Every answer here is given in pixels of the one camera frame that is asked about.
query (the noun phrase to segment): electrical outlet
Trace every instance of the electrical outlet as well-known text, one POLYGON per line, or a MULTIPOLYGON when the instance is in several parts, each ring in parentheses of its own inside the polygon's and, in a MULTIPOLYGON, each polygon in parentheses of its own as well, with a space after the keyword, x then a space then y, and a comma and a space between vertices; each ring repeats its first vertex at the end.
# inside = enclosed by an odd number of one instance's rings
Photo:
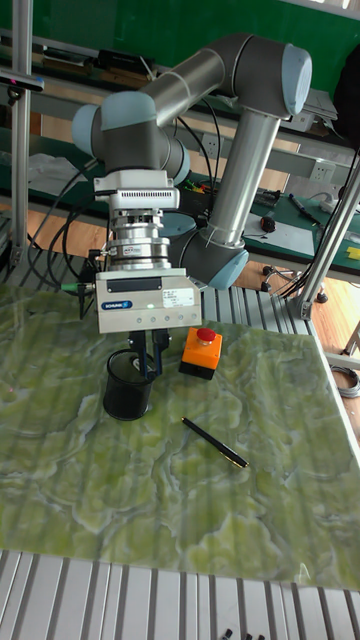
POLYGON ((333 162, 328 162, 327 160, 315 160, 310 180, 312 182, 330 184, 335 168, 336 165, 333 162))
MULTIPOLYGON (((214 135, 213 133, 204 133, 203 137, 202 137, 202 141, 204 149, 208 155, 208 158, 217 158, 217 154, 218 154, 218 145, 219 145, 219 140, 217 135, 214 135)), ((220 137, 220 152, 221 152, 221 147, 223 145, 224 142, 224 138, 220 137)), ((200 148, 200 155, 204 156, 203 154, 203 150, 200 148)))

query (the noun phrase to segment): blue label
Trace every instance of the blue label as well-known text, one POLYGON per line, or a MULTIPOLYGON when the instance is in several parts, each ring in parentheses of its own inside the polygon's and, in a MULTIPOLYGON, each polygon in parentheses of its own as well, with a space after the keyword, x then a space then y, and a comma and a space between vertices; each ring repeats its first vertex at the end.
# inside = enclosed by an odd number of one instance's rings
POLYGON ((114 300, 114 302, 103 302, 101 308, 104 311, 116 311, 117 309, 131 309, 131 300, 114 300))

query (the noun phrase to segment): red button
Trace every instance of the red button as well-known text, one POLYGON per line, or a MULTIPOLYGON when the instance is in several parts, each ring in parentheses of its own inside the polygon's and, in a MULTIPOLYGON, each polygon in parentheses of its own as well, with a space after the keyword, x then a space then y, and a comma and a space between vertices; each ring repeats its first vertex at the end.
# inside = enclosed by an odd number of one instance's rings
POLYGON ((212 329, 206 329, 206 327, 198 329, 196 335, 201 342, 213 342, 216 338, 215 331, 212 329))

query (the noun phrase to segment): pen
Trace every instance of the pen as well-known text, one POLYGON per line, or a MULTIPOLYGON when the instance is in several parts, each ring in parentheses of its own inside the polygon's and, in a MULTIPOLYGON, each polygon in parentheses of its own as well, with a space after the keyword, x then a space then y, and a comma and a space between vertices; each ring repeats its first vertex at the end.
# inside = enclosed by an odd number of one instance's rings
POLYGON ((188 420, 187 418, 181 418, 181 420, 184 424, 186 424, 187 427, 190 427, 190 429, 195 431, 195 433, 210 442, 210 444, 212 444, 218 451, 220 451, 220 453, 222 453, 225 458, 230 460, 230 462, 233 462, 238 467, 248 466, 249 463, 241 458, 235 451, 227 447, 225 444, 222 444, 222 442, 219 442, 219 440, 216 440, 216 438, 213 438, 210 433, 207 433, 206 431, 203 431, 203 429, 200 429, 200 427, 194 424, 194 422, 191 422, 191 420, 188 420))
POLYGON ((320 224, 320 222, 318 220, 316 220, 316 218, 314 218, 313 215, 311 215, 311 213, 309 213, 308 211, 306 211, 305 207, 303 204, 301 204, 300 200, 298 200, 297 198, 295 198, 293 193, 289 193, 289 198, 291 200, 291 202, 294 203, 295 207, 297 207, 299 209, 299 211, 301 211, 301 213, 306 216, 307 218, 309 218, 310 220, 313 220, 314 223, 316 224, 320 224))

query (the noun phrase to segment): marble tabletop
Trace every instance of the marble tabletop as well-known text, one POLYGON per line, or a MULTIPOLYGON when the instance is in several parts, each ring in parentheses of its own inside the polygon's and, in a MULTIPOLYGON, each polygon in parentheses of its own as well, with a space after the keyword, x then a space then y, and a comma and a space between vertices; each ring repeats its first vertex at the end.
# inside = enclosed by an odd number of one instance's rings
POLYGON ((213 380, 178 372, 173 330, 148 412, 119 422, 102 399, 126 336, 65 294, 0 287, 1 548, 360 588, 360 471, 316 341, 210 325, 213 380))

